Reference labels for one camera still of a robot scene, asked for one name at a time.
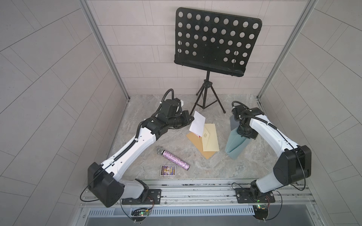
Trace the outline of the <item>pink red-bordered letter paper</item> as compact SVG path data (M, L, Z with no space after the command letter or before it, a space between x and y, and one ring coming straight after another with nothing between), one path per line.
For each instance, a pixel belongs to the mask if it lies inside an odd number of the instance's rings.
M201 137L204 132L206 118L197 111L195 111L193 117L194 117L194 120L191 123L189 131L194 133L198 137Z

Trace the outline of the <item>blue-grey envelope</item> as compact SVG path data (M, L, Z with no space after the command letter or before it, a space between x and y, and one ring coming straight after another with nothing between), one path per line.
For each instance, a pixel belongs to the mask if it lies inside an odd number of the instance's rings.
M232 159L237 159L251 141L251 139L241 136L237 130L235 128L231 131L225 147L225 152Z

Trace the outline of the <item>cream envelope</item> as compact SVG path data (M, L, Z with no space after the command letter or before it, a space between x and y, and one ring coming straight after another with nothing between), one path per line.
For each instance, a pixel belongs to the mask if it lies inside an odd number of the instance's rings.
M219 152L220 151L215 124L206 123L204 125L202 144L203 144L204 152Z

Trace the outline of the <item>dark grey envelope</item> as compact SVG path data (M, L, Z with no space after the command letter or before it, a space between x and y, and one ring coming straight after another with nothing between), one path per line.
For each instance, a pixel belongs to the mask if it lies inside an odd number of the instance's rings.
M235 128L238 128L239 127L239 121L236 121L234 116L232 115L230 117L230 128L231 128L231 131L234 130Z

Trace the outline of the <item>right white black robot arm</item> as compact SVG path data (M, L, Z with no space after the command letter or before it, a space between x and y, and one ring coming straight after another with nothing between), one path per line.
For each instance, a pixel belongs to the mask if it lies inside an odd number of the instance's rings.
M234 120L239 126L229 135L226 153L233 159L247 145L261 136L274 150L278 160L272 172L251 182L249 188L237 188L239 203L274 202L274 189L306 180L312 173L312 152L300 146L274 126L259 108L249 108L239 101L232 102Z

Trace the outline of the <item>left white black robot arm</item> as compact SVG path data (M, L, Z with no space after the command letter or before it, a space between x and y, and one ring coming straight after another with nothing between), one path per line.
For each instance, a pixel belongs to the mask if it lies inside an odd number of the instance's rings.
M178 98L163 99L155 113L140 122L136 134L118 152L103 163L92 163L88 168L87 188L105 207L120 199L134 199L143 203L149 187L140 179L125 180L123 175L130 165L169 129L181 129L194 120L183 101Z

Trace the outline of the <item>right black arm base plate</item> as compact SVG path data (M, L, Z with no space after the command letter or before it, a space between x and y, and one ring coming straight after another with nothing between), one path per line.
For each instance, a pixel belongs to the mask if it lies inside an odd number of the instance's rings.
M268 193L253 194L249 188L235 188L238 203L275 203L275 197L272 191Z

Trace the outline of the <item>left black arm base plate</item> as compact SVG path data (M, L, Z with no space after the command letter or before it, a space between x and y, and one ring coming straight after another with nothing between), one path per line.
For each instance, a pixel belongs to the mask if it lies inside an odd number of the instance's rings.
M160 204L161 199L161 189L148 189L146 192L143 192L140 198L133 199L127 198L122 199L122 205L153 205Z

